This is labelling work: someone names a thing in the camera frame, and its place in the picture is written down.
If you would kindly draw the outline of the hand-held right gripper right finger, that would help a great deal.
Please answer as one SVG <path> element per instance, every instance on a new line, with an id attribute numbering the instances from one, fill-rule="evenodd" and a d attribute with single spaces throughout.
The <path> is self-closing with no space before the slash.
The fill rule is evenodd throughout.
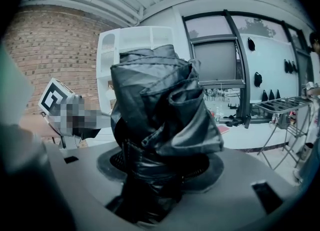
<path id="1" fill-rule="evenodd" d="M 205 193 L 185 195 L 161 231 L 266 231 L 294 202 L 297 189 L 258 159 L 233 149 L 217 155 L 224 163 L 219 179 Z M 270 214 L 252 188 L 262 182 L 282 200 Z"/>

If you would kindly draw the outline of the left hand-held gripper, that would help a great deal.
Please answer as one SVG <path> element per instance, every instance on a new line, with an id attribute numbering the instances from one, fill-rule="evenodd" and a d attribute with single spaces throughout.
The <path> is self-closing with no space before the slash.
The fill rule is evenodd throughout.
<path id="1" fill-rule="evenodd" d="M 100 129 L 96 127 L 96 104 L 76 94 L 60 80 L 52 78 L 40 97 L 40 114 L 48 124 L 53 138 L 59 138 L 61 149 L 76 149 L 82 141 L 94 139 Z"/>

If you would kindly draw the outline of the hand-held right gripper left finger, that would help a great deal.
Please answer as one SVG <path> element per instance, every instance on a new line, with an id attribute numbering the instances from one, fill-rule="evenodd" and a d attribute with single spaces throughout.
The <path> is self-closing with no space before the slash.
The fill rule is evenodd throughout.
<path id="1" fill-rule="evenodd" d="M 97 168 L 97 158 L 115 144 L 59 149 L 46 144 L 55 180 L 67 201 L 77 231 L 133 231 L 135 226 L 105 206 L 120 194 L 122 185 L 107 179 Z"/>

